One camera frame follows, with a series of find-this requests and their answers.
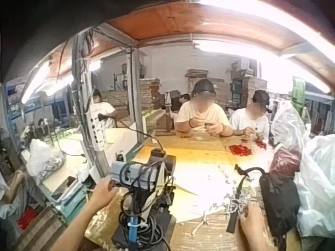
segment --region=wooden table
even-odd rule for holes
[[[204,172],[205,175],[209,170],[217,170],[219,167],[235,179],[237,181],[236,184],[238,184],[242,177],[233,170],[236,163],[242,168],[260,166],[267,170],[273,157],[272,151],[260,150],[252,140],[249,140],[243,144],[252,148],[254,154],[243,157],[232,155],[228,146],[241,144],[241,138],[238,136],[216,139],[203,138],[202,140],[180,139],[177,136],[162,136],[159,140],[163,144],[166,153],[176,156],[177,159],[175,169],[177,189],[175,190],[173,205],[170,207],[171,214],[177,219],[177,224],[170,241],[172,250],[248,250],[243,234],[241,234],[238,227],[235,234],[226,232],[229,215],[223,214],[222,212],[208,216],[210,225],[201,226],[196,235],[191,236],[191,232],[199,224],[201,219],[198,214],[191,213],[190,208],[194,204],[199,203],[200,199],[198,195],[183,189],[183,186],[186,186],[185,182],[183,182],[183,175],[192,175],[197,172]],[[195,149],[195,143],[192,143],[195,140],[200,150]],[[135,160],[146,163],[150,156],[150,151],[158,147],[158,145],[152,143],[150,139],[148,139],[144,145],[145,146],[135,157]],[[257,181],[258,178],[255,177],[255,187],[258,186]],[[215,194],[217,192],[218,191],[208,191],[209,194]],[[120,199],[121,196],[115,199],[107,208],[99,212],[97,216],[93,218],[85,234],[85,237],[105,247],[107,250],[116,250],[111,242],[111,237],[118,224],[117,216],[120,212]],[[273,246],[270,237],[268,243],[268,250],[277,250]],[[288,234],[288,250],[300,250],[300,243],[295,231]]]

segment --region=machine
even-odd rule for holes
[[[112,237],[117,248],[170,250],[175,224],[169,212],[174,198],[175,162],[175,156],[153,149],[146,164],[119,161],[112,164],[113,182],[129,189],[121,200],[119,227]]]

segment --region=ceiling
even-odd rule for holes
[[[335,36],[331,25],[327,22],[323,13],[315,11],[315,7],[310,8],[313,10],[312,12],[308,9],[308,5],[304,5],[298,0],[263,1],[270,2],[291,13],[322,32],[323,36],[333,42],[335,41],[332,40]],[[222,8],[180,1],[138,8],[126,15],[110,19],[107,23],[137,40],[139,47],[150,45],[152,41],[161,38],[176,36],[190,38],[190,34],[242,40],[277,52],[305,41],[289,29],[262,18],[227,11]],[[94,42],[97,46],[95,46],[92,56],[101,55],[117,47],[117,44],[107,37],[94,36]],[[50,77],[57,76],[63,45],[64,43],[53,50]],[[319,51],[314,50],[299,54],[293,58],[335,89],[335,65]],[[71,42],[64,50],[60,69],[60,75],[66,74],[71,69]]]

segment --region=ceiling light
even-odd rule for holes
[[[90,63],[90,66],[88,67],[90,72],[96,71],[101,67],[101,60],[93,61]]]
[[[73,82],[73,76],[69,75],[55,83],[53,86],[50,87],[50,89],[46,90],[47,96],[53,95],[58,90],[64,88],[66,85],[71,85]]]
[[[37,71],[30,83],[27,83],[28,87],[22,96],[21,102],[25,104],[34,91],[42,84],[43,79],[50,72],[49,62],[45,62]]]
[[[313,74],[309,73],[307,70],[303,69],[291,60],[280,58],[277,54],[269,50],[253,45],[241,45],[207,40],[194,40],[194,46],[202,51],[238,55],[258,60],[262,63],[262,65],[268,66],[269,71],[272,71],[272,75],[276,72],[278,74],[280,74],[280,72],[285,72],[286,75],[290,74],[291,76],[303,78],[305,81],[318,87],[324,93],[330,92],[329,87],[319,78],[315,77]]]
[[[288,13],[257,0],[200,0],[201,4],[265,18],[298,34],[335,63],[335,46],[318,32]]]

